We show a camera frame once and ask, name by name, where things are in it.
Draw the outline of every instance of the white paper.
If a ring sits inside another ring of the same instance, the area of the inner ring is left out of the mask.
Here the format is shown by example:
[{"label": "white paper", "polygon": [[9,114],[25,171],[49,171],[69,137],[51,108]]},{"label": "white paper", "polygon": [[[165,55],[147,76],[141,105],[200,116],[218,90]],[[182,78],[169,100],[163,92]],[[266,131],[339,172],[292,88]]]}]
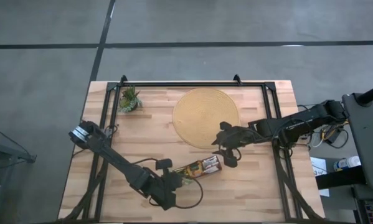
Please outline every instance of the white paper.
[{"label": "white paper", "polygon": [[[311,157],[311,164],[315,176],[327,174],[326,172],[326,160]],[[329,197],[329,189],[319,190],[319,194],[325,197]]]}]

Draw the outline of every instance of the wire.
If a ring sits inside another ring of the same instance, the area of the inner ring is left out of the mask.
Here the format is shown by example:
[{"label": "wire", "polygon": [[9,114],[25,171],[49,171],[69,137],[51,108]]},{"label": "wire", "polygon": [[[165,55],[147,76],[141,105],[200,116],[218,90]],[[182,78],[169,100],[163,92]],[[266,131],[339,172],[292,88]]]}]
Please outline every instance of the wire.
[{"label": "wire", "polygon": [[[185,207],[183,207],[183,206],[175,205],[176,208],[180,208],[180,209],[194,208],[194,207],[198,206],[201,203],[201,201],[203,200],[203,196],[204,196],[203,187],[201,186],[201,184],[200,184],[200,182],[198,180],[196,180],[196,179],[191,179],[191,180],[193,180],[194,182],[196,182],[199,185],[199,187],[200,187],[201,196],[200,196],[199,201],[197,203],[195,203],[194,205],[191,205],[191,206],[185,206]],[[151,200],[152,200],[152,198],[150,197],[149,198],[149,204],[150,205],[155,206],[155,207],[160,206],[158,204],[152,203]]]},{"label": "wire", "polygon": [[340,146],[333,146],[331,143],[328,143],[328,142],[326,142],[329,146],[331,146],[331,147],[333,147],[333,148],[335,148],[335,149],[340,149],[340,148],[342,148],[342,147],[344,147],[346,144],[347,144],[347,142],[348,142],[348,139],[349,139],[349,134],[348,134],[348,131],[346,131],[345,129],[343,129],[343,130],[341,130],[342,132],[344,131],[346,134],[347,134],[347,138],[346,138],[346,141],[342,144],[342,145],[340,145]]},{"label": "wire", "polygon": [[297,105],[297,107],[303,107],[303,108],[305,108],[306,110],[309,110],[305,105]]},{"label": "wire", "polygon": [[200,204],[200,202],[203,200],[203,196],[204,196],[203,187],[201,186],[201,184],[200,184],[200,182],[198,180],[196,180],[196,179],[191,179],[191,180],[193,180],[194,182],[196,182],[199,185],[199,187],[200,187],[201,196],[200,196],[199,201],[197,203],[195,203],[194,205],[191,205],[191,206],[185,206],[185,207],[183,207],[183,206],[175,205],[176,208],[180,208],[180,209],[194,208],[194,207],[198,206]]},{"label": "wire", "polygon": [[[282,150],[284,154],[286,153],[286,149],[285,148],[281,148],[280,150]],[[289,155],[289,157],[291,157],[293,155],[293,149],[288,149],[288,150],[291,151],[290,155]]]},{"label": "wire", "polygon": [[323,139],[321,139],[321,141],[319,142],[319,144],[317,144],[315,146],[312,146],[312,147],[319,147],[320,145],[322,145],[322,142],[323,142]]},{"label": "wire", "polygon": [[[107,129],[110,128],[110,127],[111,127],[110,125],[107,126],[103,132],[106,134]],[[111,134],[109,134],[109,135],[107,136],[107,138],[111,138],[111,137],[113,137],[114,133],[116,133],[117,130],[118,130],[118,124],[117,124],[117,125],[113,125],[113,132],[112,132]]]},{"label": "wire", "polygon": [[294,143],[294,146],[306,146],[309,151],[311,150],[311,146],[309,144]]},{"label": "wire", "polygon": [[318,105],[320,103],[313,103],[313,104],[308,104],[308,105],[297,105],[297,106],[315,106],[315,105]]},{"label": "wire", "polygon": [[8,137],[7,135],[5,135],[4,133],[0,132],[0,134],[2,134],[2,136],[4,136],[5,138],[7,138],[8,140],[10,140],[13,144],[19,146],[21,149],[23,149],[27,155],[30,155],[29,154],[29,151],[27,151],[27,149],[25,149],[23,146],[21,146],[19,143],[15,142],[15,140],[11,139],[10,137]]},{"label": "wire", "polygon": [[240,152],[240,150],[239,149],[235,149],[237,152],[238,152],[238,154],[239,154],[239,157],[236,159],[237,161],[239,161],[239,160],[241,160],[242,159],[242,153]]},{"label": "wire", "polygon": [[142,159],[140,161],[132,162],[130,165],[136,165],[138,163],[141,163],[141,162],[144,162],[144,161],[150,161],[150,160],[156,161],[156,162],[158,161],[158,159],[155,159],[155,158],[146,158],[146,159]]},{"label": "wire", "polygon": [[77,155],[77,154],[83,152],[84,150],[85,150],[85,149],[81,149],[81,150],[79,150],[78,152],[74,153],[74,154],[73,154],[73,157],[74,157],[75,155]]},{"label": "wire", "polygon": [[323,171],[327,172],[327,174],[331,174],[331,173],[333,173],[333,172],[329,172],[329,171],[327,171],[327,170],[325,170],[325,169],[322,169],[322,168],[320,168],[320,167],[317,167],[317,166],[315,166],[315,165],[313,165],[313,164],[312,164],[312,166],[313,166],[313,167],[316,167],[316,168],[318,168],[318,169],[320,169],[320,170],[323,170]]},{"label": "wire", "polygon": [[330,132],[330,134],[326,137],[324,134],[322,134],[322,140],[329,139],[335,132],[337,128],[333,128],[333,130]]}]

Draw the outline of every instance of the black metal frame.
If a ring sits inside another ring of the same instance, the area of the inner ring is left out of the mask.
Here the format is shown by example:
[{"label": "black metal frame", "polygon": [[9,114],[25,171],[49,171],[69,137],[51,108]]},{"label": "black metal frame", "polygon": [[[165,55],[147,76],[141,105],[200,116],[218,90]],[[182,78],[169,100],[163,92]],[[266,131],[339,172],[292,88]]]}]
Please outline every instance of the black metal frame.
[{"label": "black metal frame", "polygon": [[0,205],[2,203],[2,192],[6,190],[11,175],[13,173],[14,165],[17,164],[18,159],[23,159],[27,163],[34,163],[37,156],[30,155],[11,147],[0,144],[0,161],[9,161],[10,164],[5,167],[2,181],[0,181]]},{"label": "black metal frame", "polygon": [[[120,99],[120,89],[123,86],[124,87],[127,87],[127,86],[136,86],[136,87],[142,87],[142,86],[178,86],[178,87],[181,87],[181,86],[190,86],[190,87],[251,86],[251,87],[260,87],[262,89],[263,101],[265,105],[265,112],[266,112],[267,118],[272,118],[268,91],[271,91],[271,95],[273,97],[273,105],[275,108],[276,117],[277,118],[281,117],[280,105],[279,105],[278,96],[276,92],[276,86],[274,82],[242,82],[238,75],[235,75],[233,81],[229,81],[229,82],[227,81],[224,81],[224,82],[128,82],[128,79],[125,76],[122,76],[120,82],[107,83],[105,99],[103,101],[102,116],[100,118],[100,124],[99,124],[99,127],[101,129],[105,128],[109,99],[110,99],[111,93],[114,91],[115,93],[114,93],[113,107],[112,107],[111,116],[110,116],[110,123],[108,126],[109,127],[108,129],[110,131],[113,131],[113,127],[115,125],[115,120],[116,120],[116,111],[118,108],[118,101]],[[112,138],[109,139],[109,145],[111,145],[111,142],[112,142]],[[291,213],[290,213],[285,183],[284,181],[282,181],[282,179],[279,176],[279,170],[283,169],[281,165],[279,150],[273,146],[272,148],[273,148],[273,155],[274,155],[274,161],[275,161],[275,167],[276,167],[276,174],[278,177],[281,202],[283,205],[283,213],[285,214],[285,221],[287,222],[291,220],[292,222],[294,222],[295,219],[291,217]],[[78,206],[82,209],[79,210],[77,213],[74,213],[71,216],[68,216],[66,223],[79,223],[79,222],[85,223],[85,222],[99,222],[100,221],[108,163],[107,161],[103,161],[100,171],[97,174],[99,157],[100,156],[98,154],[93,155],[90,178],[88,181],[88,190],[86,192],[86,195],[88,194],[89,197],[88,196],[86,197],[84,195],[84,197],[81,199],[81,202],[78,204]],[[292,183],[296,185],[294,172],[292,168],[293,166],[291,165],[291,159],[290,159],[290,155],[288,151],[285,152],[285,161],[286,161],[286,172],[288,174],[288,177],[290,178]],[[90,204],[91,204],[91,198],[92,198],[91,196],[98,185],[99,185],[99,189],[98,189],[95,213],[93,215],[93,218],[90,218]],[[301,207],[295,198],[294,198],[293,203],[294,203],[294,208],[296,211],[296,218],[300,220],[303,218]],[[81,211],[83,211],[82,219],[77,220]]]}]

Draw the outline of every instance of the metal leg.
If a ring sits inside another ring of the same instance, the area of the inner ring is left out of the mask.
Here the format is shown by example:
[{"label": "metal leg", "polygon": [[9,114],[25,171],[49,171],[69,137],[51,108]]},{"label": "metal leg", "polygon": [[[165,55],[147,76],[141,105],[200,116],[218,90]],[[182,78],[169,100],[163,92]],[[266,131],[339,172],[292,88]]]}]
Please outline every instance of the metal leg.
[{"label": "metal leg", "polygon": [[[273,105],[275,107],[276,118],[281,118],[280,105],[278,101],[278,95],[276,92],[276,86],[274,83],[267,83],[266,86],[270,86],[269,89],[272,91]],[[294,186],[297,186],[296,180],[294,177],[293,164],[291,163],[291,157],[288,151],[285,151],[285,162],[286,162],[286,169],[287,169],[288,177],[290,178],[291,183]],[[293,197],[293,204],[294,204],[294,209],[296,212],[296,218],[303,218],[303,214],[301,211],[301,205],[298,203],[297,199],[295,199],[294,197]]]},{"label": "metal leg", "polygon": [[10,147],[6,147],[3,145],[0,145],[0,154],[5,154],[8,156],[16,156],[18,159],[24,159],[29,163],[35,162],[35,158],[36,158],[36,156],[32,156],[25,152],[21,152],[17,149],[12,149]]},{"label": "metal leg", "polygon": [[[107,115],[107,108],[108,108],[109,99],[110,99],[110,93],[111,93],[111,88],[109,89],[109,83],[108,83],[107,87],[106,87],[105,99],[103,101],[102,114],[100,116],[99,128],[102,128],[102,129],[105,128],[106,115]],[[95,177],[96,177],[96,174],[97,174],[98,161],[99,161],[99,155],[97,153],[94,153],[93,154],[93,160],[92,160],[92,166],[91,166],[91,173],[89,175],[89,181],[88,181],[88,190],[93,187],[92,184],[93,184],[93,181],[95,180]],[[84,206],[83,213],[82,213],[82,218],[83,219],[88,219],[89,218],[90,206],[91,206],[91,198],[89,198],[88,202]]]},{"label": "metal leg", "polygon": [[[16,156],[12,156],[9,158],[9,162],[11,164],[14,164],[17,162],[17,157]],[[3,175],[3,178],[0,179],[0,204],[2,202],[2,192],[5,190],[5,188],[7,187],[8,185],[8,182],[11,178],[11,175],[12,175],[12,172],[13,172],[13,168],[14,166],[9,166],[7,168],[5,168],[5,173]]]},{"label": "metal leg", "polygon": [[[126,78],[123,77],[121,79],[121,82],[117,85],[117,87],[115,89],[116,91],[115,91],[115,96],[114,96],[114,100],[113,100],[113,107],[111,109],[111,117],[110,117],[110,124],[109,124],[109,127],[112,129],[111,130],[112,133],[114,131],[113,128],[114,128],[114,125],[116,123],[118,102],[120,100],[120,89],[121,89],[121,86],[123,85],[124,79],[126,79]],[[109,143],[108,143],[109,146],[111,146],[112,141],[113,141],[113,136],[111,135],[111,137],[109,139]],[[105,170],[105,173],[107,173],[108,162],[106,160],[103,161],[102,169]],[[104,194],[105,194],[105,185],[106,185],[106,174],[105,174],[102,182],[100,183],[99,190],[98,190],[97,206],[96,206],[96,209],[95,209],[95,219],[98,222],[100,221],[100,215],[101,215],[101,212],[102,212],[103,197],[104,197]]]},{"label": "metal leg", "polygon": [[[265,112],[267,114],[267,118],[272,118],[271,115],[271,109],[269,105],[269,99],[268,99],[268,93],[267,93],[267,86],[262,85],[262,96],[263,96],[263,102],[265,105]],[[287,194],[286,194],[286,187],[283,181],[280,179],[279,172],[280,169],[283,169],[281,166],[280,162],[280,156],[279,156],[279,151],[275,149],[274,146],[272,146],[273,149],[273,158],[275,162],[275,167],[276,167],[276,174],[278,176],[278,183],[279,183],[279,191],[280,191],[280,197],[281,197],[281,204],[283,207],[283,213],[285,214],[285,220],[290,218],[290,208],[288,206],[288,201],[287,201]]]}]

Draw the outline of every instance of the candy bar package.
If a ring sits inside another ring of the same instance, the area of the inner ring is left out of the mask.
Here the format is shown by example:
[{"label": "candy bar package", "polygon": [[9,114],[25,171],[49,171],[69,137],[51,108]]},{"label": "candy bar package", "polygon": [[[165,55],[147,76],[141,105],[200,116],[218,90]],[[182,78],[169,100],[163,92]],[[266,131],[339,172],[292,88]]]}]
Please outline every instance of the candy bar package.
[{"label": "candy bar package", "polygon": [[222,170],[221,163],[217,156],[211,156],[207,159],[195,161],[187,166],[180,167],[173,172],[176,172],[183,177],[183,185],[193,183],[193,180],[198,177],[203,177],[214,172]]}]

